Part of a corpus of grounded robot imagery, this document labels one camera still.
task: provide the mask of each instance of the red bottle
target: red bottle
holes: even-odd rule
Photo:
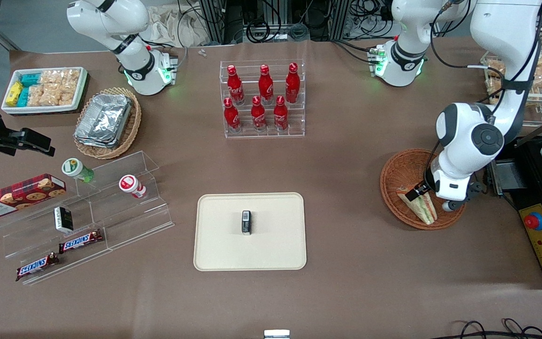
[[[227,73],[230,76],[227,80],[227,86],[230,88],[230,96],[235,105],[244,104],[244,88],[241,85],[241,79],[237,75],[234,65],[227,66]]]
[[[261,106],[261,98],[255,95],[252,98],[252,123],[254,123],[254,129],[262,132],[267,130],[267,121],[265,120],[265,108]]]
[[[286,77],[286,100],[293,104],[298,100],[298,91],[301,89],[301,77],[298,76],[298,65],[290,64],[289,73]]]
[[[225,120],[231,133],[239,133],[241,131],[241,124],[239,123],[239,116],[237,114],[237,109],[233,106],[233,102],[230,98],[225,98],[223,101],[225,106]]]
[[[263,105],[273,104],[273,79],[269,75],[269,66],[261,65],[261,77],[258,79],[258,90],[261,92]]]
[[[275,118],[275,128],[278,131],[285,131],[288,129],[288,107],[286,107],[284,102],[284,97],[281,95],[277,96],[275,101],[275,109],[273,110],[273,117]]]

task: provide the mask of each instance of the brown table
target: brown table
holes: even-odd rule
[[[361,45],[372,45],[369,42]],[[437,39],[443,57],[474,63],[471,39]],[[129,153],[155,160],[176,226],[43,283],[14,282],[0,238],[0,338],[259,338],[287,328],[296,339],[429,338],[501,318],[542,328],[542,273],[516,211],[482,196],[449,229],[418,231],[391,215],[378,178],[385,161],[430,148],[446,105],[484,96],[478,70],[454,70],[433,55],[406,88],[371,79],[365,64],[331,43],[273,43],[190,49],[177,85],[139,97],[144,112]],[[307,135],[226,140],[219,62],[293,58],[307,64]],[[109,52],[13,52],[13,69],[83,66],[88,97],[127,87]],[[0,154],[0,187],[78,156],[75,114],[11,118],[52,137],[56,156]],[[299,271],[198,272],[196,203],[204,194],[295,191],[305,199],[307,265]]]

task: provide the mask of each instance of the emergency stop button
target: emergency stop button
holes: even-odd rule
[[[529,229],[542,230],[542,215],[533,212],[524,217],[524,225]]]

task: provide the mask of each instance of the cookie box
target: cookie box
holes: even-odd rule
[[[51,174],[15,183],[0,189],[0,217],[65,193],[66,184]]]

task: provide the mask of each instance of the floor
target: floor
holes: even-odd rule
[[[146,6],[159,6],[173,1],[142,0],[142,2]],[[105,50],[97,41],[78,34],[71,28],[66,19],[68,3],[69,0],[3,0],[0,9],[0,32],[24,51],[52,53]],[[468,36],[469,21],[467,19],[460,27],[450,32],[449,36]],[[8,52],[0,48],[0,101],[7,88],[8,79]]]

